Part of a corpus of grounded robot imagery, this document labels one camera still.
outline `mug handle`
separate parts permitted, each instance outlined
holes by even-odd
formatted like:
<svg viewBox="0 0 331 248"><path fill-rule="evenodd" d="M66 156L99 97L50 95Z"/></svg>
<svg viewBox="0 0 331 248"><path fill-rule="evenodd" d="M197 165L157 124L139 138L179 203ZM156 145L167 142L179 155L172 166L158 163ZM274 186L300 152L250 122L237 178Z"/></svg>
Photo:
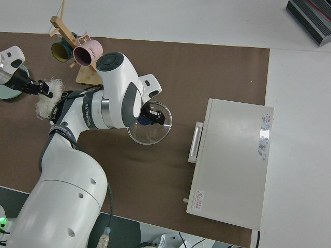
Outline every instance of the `mug handle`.
<svg viewBox="0 0 331 248"><path fill-rule="evenodd" d="M76 44L78 43L79 45L82 45L82 44L80 43L79 40L80 40L80 39L83 39L83 38L85 38L85 37L86 37L86 41L90 41L90 40L91 40L90 36L89 36L88 33L86 32L85 35L76 38Z"/></svg>

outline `cable connector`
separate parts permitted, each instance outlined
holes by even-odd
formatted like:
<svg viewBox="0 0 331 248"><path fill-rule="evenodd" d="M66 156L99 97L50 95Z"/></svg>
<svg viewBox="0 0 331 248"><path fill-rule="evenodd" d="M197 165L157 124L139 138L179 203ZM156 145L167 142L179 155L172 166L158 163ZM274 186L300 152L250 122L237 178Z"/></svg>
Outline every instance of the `cable connector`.
<svg viewBox="0 0 331 248"><path fill-rule="evenodd" d="M101 235L97 248L107 248L108 242L109 242L109 233L110 233L110 228L106 227L104 229L103 234Z"/></svg>

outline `wooden mug tree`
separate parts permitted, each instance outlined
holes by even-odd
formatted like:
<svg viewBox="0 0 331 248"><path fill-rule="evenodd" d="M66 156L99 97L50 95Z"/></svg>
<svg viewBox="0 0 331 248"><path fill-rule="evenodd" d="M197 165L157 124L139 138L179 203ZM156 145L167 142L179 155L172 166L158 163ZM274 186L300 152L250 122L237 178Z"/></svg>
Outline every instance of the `wooden mug tree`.
<svg viewBox="0 0 331 248"><path fill-rule="evenodd" d="M51 18L51 23L55 27L55 30L50 33L50 36L52 37L57 32L59 32L61 34L61 38L63 37L69 43L69 45L74 49L76 47L76 39L62 21L64 15L64 7L65 7L65 0L62 2L61 17L53 16ZM74 61L70 65L70 68L74 67L76 63L77 62ZM88 85L102 84L102 80L96 72L96 61L93 62L90 66L81 66L78 75L76 77L76 82L80 84L88 84Z"/></svg>

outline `clear glass bowl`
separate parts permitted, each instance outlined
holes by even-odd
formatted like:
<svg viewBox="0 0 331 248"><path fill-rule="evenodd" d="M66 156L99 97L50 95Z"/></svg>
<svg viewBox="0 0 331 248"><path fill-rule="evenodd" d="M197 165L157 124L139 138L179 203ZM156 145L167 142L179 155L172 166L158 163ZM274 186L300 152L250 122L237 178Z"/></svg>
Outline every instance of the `clear glass bowl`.
<svg viewBox="0 0 331 248"><path fill-rule="evenodd" d="M128 128L130 137L142 145L153 145L163 140L170 132L172 116L169 109L160 102L149 102L153 111L162 111L165 116L164 124L141 125L137 120Z"/></svg>

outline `green light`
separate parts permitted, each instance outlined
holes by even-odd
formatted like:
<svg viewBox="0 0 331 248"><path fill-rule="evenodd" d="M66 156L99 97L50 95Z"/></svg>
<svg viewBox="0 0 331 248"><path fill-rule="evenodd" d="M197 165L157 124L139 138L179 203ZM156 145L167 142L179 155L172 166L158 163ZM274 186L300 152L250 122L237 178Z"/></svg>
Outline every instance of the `green light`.
<svg viewBox="0 0 331 248"><path fill-rule="evenodd" d="M0 224L5 224L7 223L7 219L5 217L0 218Z"/></svg>

